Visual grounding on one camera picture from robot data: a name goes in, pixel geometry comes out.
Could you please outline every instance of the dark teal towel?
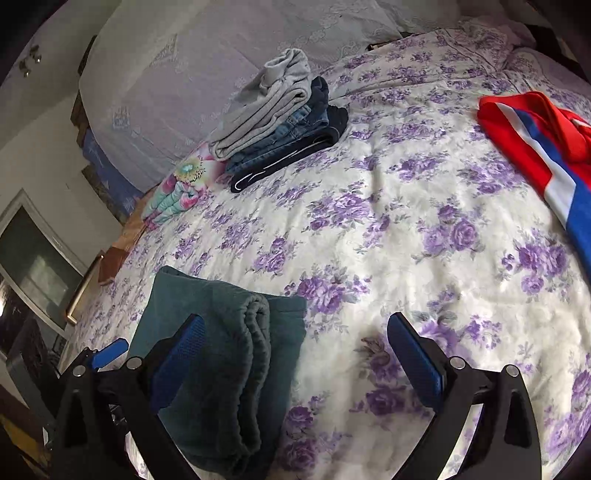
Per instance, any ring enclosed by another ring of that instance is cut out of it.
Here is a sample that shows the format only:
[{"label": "dark teal towel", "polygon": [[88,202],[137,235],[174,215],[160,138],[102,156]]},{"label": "dark teal towel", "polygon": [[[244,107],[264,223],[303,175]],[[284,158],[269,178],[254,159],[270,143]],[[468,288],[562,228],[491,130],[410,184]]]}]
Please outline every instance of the dark teal towel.
[{"label": "dark teal towel", "polygon": [[266,473],[305,337],[306,301],[253,293],[163,267],[129,355],[145,356],[191,313],[203,318],[206,343],[159,417],[197,467],[227,478],[245,470]]}]

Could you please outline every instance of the ceiling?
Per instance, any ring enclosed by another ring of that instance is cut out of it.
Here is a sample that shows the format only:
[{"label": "ceiling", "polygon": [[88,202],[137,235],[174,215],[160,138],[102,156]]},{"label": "ceiling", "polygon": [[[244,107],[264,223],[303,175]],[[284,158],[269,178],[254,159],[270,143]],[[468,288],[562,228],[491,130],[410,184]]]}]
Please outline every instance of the ceiling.
[{"label": "ceiling", "polygon": [[120,1],[69,0],[39,28],[20,59],[38,44],[41,63],[27,60],[31,73],[24,78],[17,61],[0,86],[0,148],[49,107],[76,92],[82,55]]}]

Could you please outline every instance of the white bedspread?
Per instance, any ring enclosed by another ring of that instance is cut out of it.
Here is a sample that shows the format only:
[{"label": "white bedspread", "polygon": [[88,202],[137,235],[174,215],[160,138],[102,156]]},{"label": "white bedspread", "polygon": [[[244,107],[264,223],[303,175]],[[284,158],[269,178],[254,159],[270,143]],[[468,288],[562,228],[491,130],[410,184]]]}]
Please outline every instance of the white bedspread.
[{"label": "white bedspread", "polygon": [[389,480],[431,417],[385,339],[400,310],[473,367],[519,366],[552,478],[591,424],[589,288],[557,218],[475,113],[483,95],[539,89],[591,120],[591,87],[529,49],[511,53],[518,42],[469,22],[335,64],[324,75],[350,109],[341,142],[240,195],[220,186],[146,234],[64,363],[131,340],[165,264],[297,293],[308,335],[271,478]]}]

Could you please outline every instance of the window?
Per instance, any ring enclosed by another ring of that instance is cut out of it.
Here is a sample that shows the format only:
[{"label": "window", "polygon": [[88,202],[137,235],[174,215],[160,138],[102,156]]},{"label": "window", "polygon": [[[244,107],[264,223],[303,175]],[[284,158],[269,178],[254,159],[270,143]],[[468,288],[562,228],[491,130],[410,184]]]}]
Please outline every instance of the window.
[{"label": "window", "polygon": [[0,274],[54,331],[65,336],[64,312],[84,267],[43,221],[24,191],[0,219]]}]

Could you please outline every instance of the blue gripper pad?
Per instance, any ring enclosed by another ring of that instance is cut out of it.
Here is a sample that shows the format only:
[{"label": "blue gripper pad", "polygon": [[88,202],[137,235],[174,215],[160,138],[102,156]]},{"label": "blue gripper pad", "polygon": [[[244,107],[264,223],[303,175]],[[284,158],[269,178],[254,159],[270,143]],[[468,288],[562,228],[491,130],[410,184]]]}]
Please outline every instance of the blue gripper pad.
[{"label": "blue gripper pad", "polygon": [[124,338],[117,338],[114,342],[111,342],[100,352],[96,352],[92,356],[92,362],[90,366],[93,370],[106,367],[117,357],[123,355],[129,349],[129,344]]},{"label": "blue gripper pad", "polygon": [[174,400],[191,366],[205,343],[205,322],[195,316],[168,356],[154,372],[151,382],[150,410],[158,413]]},{"label": "blue gripper pad", "polygon": [[419,336],[401,313],[388,320],[388,341],[421,403],[435,412],[443,401],[443,378],[419,343]]}]

